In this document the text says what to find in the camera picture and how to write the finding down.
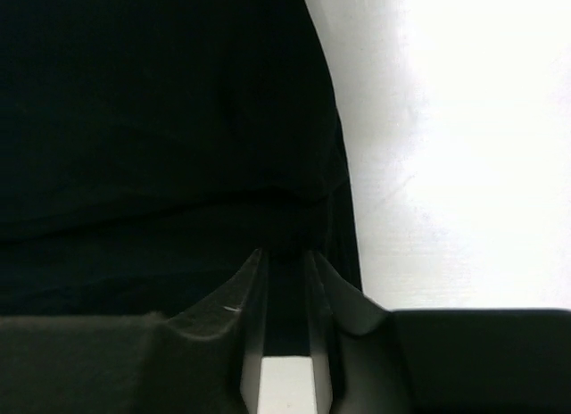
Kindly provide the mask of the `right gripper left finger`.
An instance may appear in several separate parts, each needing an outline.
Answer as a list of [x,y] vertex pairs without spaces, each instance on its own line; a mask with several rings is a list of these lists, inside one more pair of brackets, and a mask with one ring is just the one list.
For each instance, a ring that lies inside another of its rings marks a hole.
[[268,256],[191,308],[144,316],[4,317],[4,413],[254,413]]

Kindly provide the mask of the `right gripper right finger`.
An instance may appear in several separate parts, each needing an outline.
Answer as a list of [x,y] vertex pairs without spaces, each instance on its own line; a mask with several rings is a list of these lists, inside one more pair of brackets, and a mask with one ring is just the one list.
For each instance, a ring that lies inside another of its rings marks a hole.
[[567,413],[566,310],[385,310],[305,258],[320,413]]

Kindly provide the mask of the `black t-shirt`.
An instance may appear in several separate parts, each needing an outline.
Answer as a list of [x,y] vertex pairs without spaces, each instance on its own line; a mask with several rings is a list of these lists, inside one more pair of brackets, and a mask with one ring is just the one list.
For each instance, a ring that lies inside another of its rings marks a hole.
[[1,0],[4,315],[172,315],[260,248],[357,271],[305,0]]

